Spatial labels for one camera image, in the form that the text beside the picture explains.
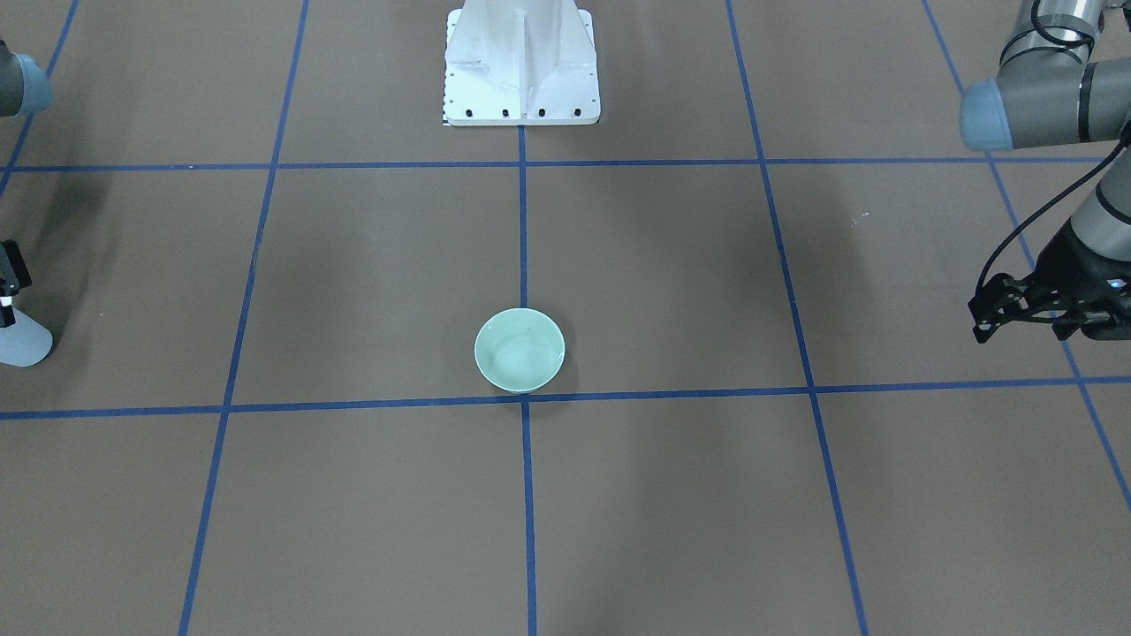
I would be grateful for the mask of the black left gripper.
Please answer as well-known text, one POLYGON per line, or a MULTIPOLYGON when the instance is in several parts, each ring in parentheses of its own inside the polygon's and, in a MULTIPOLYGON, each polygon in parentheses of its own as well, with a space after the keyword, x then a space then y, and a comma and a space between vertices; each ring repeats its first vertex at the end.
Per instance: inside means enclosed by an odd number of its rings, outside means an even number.
POLYGON ((1126 259, 1096 253, 1067 222, 1039 253, 1033 278, 998 273, 977 287, 967 302, 973 337, 986 344, 1008 323, 1056 323, 1051 313, 1061 309, 1059 289, 1077 281, 1116 277, 1130 278, 1126 259))

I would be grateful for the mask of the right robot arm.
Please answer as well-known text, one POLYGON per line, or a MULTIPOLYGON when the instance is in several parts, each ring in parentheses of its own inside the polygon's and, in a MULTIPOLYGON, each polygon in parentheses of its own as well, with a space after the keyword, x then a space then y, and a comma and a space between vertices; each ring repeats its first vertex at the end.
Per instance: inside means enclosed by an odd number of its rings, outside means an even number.
MULTIPOLYGON (((1 117, 32 117, 44 111, 53 100, 46 72, 28 54, 12 52, 1 41, 1 117)), ((12 298, 32 285, 24 256, 15 240, 1 242, 1 327, 9 329, 17 321, 12 298)))

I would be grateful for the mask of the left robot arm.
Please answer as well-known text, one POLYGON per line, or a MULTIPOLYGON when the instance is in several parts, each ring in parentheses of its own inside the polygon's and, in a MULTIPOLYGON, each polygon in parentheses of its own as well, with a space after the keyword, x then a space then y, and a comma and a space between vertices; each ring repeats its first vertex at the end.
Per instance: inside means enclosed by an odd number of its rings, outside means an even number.
POLYGON ((1096 61, 1100 1, 1025 1, 998 75, 969 86, 959 110, 966 148, 1000 152, 1113 141, 1085 177, 1095 188, 1057 230, 1031 273, 991 274, 1015 229, 987 258, 968 302, 973 337, 1007 323, 1045 323, 1059 341, 1128 340, 1130 172, 1128 60, 1096 61))

